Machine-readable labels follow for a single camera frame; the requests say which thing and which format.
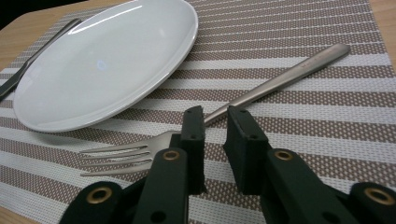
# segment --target metal rivet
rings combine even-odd
[[[113,194],[113,190],[109,187],[99,187],[92,190],[87,196],[88,203],[102,203]]]
[[[275,156],[282,161],[291,161],[293,156],[287,151],[276,151]]]
[[[180,157],[180,154],[177,151],[171,150],[163,153],[163,158],[167,161],[175,161]]]
[[[367,197],[377,203],[381,203],[384,205],[395,204],[395,199],[382,189],[367,188],[364,190],[364,193]]]

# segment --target fork handle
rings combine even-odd
[[[314,72],[317,72],[321,68],[334,62],[335,60],[345,56],[350,51],[350,46],[345,44],[332,45],[314,56],[294,65],[292,68],[287,70],[285,73],[273,77],[272,79],[262,83],[260,86],[254,88],[251,91],[243,94],[242,96],[232,100],[227,105],[215,110],[205,118],[205,126],[211,124],[216,119],[219,119],[227,112],[227,108],[230,105],[234,106],[247,106],[255,100],[273,92],[280,90],[287,85],[300,80]]]

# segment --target white plate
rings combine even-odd
[[[16,89],[18,120],[64,132],[110,118],[163,83],[185,59],[198,17],[182,0],[138,0],[108,9],[49,46]]]

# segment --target wooden table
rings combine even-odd
[[[20,16],[0,31],[0,70],[6,68],[22,51],[42,36],[64,14],[86,8],[101,7],[126,0],[91,0],[55,7]],[[393,0],[370,0],[376,22],[383,36],[393,67],[396,66],[396,3]],[[1,223],[35,223],[0,207]]]

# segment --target striped placemat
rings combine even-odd
[[[121,145],[180,130],[185,109],[210,113],[335,43],[352,51],[342,61],[258,100],[247,109],[273,147],[291,149],[326,184],[349,192],[373,181],[396,189],[396,82],[368,0],[191,0],[199,16],[196,43],[156,91],[117,116],[67,133],[37,133],[0,104],[0,206],[42,223],[58,222],[89,184],[128,186],[146,172],[80,177],[82,149]],[[74,18],[65,15],[0,74],[5,82]],[[225,120],[206,129],[207,194],[190,197],[190,223],[265,223],[259,198],[238,194],[222,144]]]

